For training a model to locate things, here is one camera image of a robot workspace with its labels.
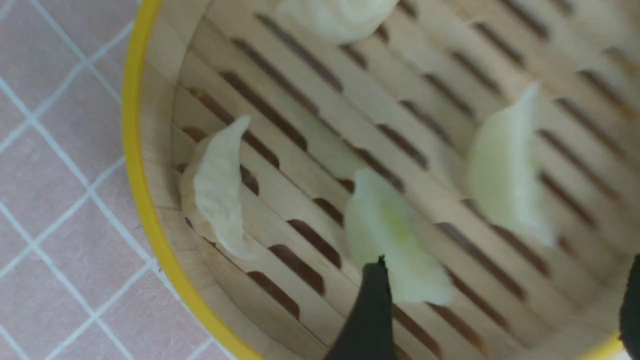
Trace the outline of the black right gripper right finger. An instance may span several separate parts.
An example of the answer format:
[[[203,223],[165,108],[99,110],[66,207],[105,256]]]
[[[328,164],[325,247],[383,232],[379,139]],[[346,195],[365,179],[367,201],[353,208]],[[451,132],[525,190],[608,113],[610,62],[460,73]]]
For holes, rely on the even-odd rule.
[[[640,358],[640,255],[631,265],[619,310],[619,340],[631,360]]]

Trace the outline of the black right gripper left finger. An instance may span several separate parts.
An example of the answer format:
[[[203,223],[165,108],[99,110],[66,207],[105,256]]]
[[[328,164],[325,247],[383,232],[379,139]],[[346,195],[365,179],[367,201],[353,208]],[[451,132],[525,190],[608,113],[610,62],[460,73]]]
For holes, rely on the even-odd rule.
[[[365,264],[354,306],[327,360],[397,360],[393,297],[383,255]]]

